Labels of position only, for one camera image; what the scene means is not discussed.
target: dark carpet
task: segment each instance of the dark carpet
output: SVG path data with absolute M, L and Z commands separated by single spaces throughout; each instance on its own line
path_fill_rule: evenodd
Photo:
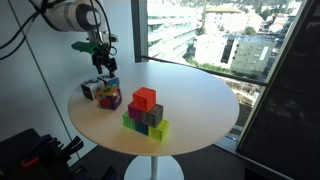
M 71 168 L 84 166 L 88 175 L 100 179 L 113 166 L 122 180 L 126 168 L 136 156 L 121 154 L 97 146 Z M 192 153 L 173 156 L 180 164 L 185 180 L 283 180 L 260 166 L 211 145 Z

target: block tower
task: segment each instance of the block tower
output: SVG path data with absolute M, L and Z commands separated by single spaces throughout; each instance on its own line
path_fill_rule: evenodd
M 156 91 L 141 87 L 133 94 L 128 111 L 123 113 L 123 125 L 155 140 L 163 141 L 169 127 L 169 121 L 162 119 L 163 106 L 156 104 Z

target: gray wall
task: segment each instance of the gray wall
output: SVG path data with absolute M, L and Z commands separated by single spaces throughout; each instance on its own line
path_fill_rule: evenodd
M 19 23 L 22 24 L 34 12 L 27 0 L 10 2 L 13 9 L 9 6 L 9 0 L 0 1 L 0 45 L 7 42 L 18 30 Z M 118 49 L 117 63 L 132 63 L 134 50 L 130 1 L 103 2 L 111 31 L 120 40 L 113 44 Z M 1 50 L 0 57 L 10 52 L 21 38 L 19 36 L 11 46 Z M 14 55 L 0 61 L 0 141 L 27 128 L 34 128 L 40 135 L 51 134 L 64 144 L 70 142 L 68 134 L 71 138 L 80 136 L 85 143 L 79 152 L 80 156 L 95 146 L 73 127 L 67 112 L 73 89 L 90 78 L 82 74 L 96 71 L 88 54 L 71 48 L 72 43 L 85 41 L 86 38 L 87 33 L 54 31 L 39 16 L 28 34 L 28 42 Z M 69 164 L 76 160 L 78 158 L 73 156 Z

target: cube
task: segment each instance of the cube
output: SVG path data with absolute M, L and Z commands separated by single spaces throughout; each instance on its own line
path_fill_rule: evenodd
M 105 86 L 116 86 L 120 87 L 120 82 L 118 77 L 110 78 L 109 75 L 102 75 L 98 77 L 99 80 L 103 81 Z
M 128 111 L 122 114 L 123 126 L 135 130 L 135 121 L 129 117 Z
M 156 104 L 156 91 L 141 87 L 133 94 L 133 105 L 135 108 L 148 112 Z
M 149 126 L 149 137 L 161 142 L 168 135 L 168 128 L 169 121 L 163 119 L 156 128 Z
M 150 111 L 142 112 L 142 123 L 157 127 L 163 116 L 163 106 L 156 104 L 154 105 Z
M 137 122 L 142 122 L 142 111 L 133 106 L 133 102 L 128 104 L 129 117 Z
M 103 88 L 104 86 L 103 81 L 98 79 L 90 79 L 81 83 L 83 95 L 91 100 L 94 100 L 97 89 Z
M 121 92 L 118 87 L 105 86 L 96 92 L 98 107 L 115 110 L 122 102 Z
M 149 134 L 148 125 L 135 121 L 135 128 L 136 128 L 136 131 L 148 136 Z

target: orange block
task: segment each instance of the orange block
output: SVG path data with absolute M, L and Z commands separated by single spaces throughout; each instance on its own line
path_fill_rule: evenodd
M 133 106 L 141 111 L 148 112 L 156 104 L 156 91 L 141 87 L 133 94 Z

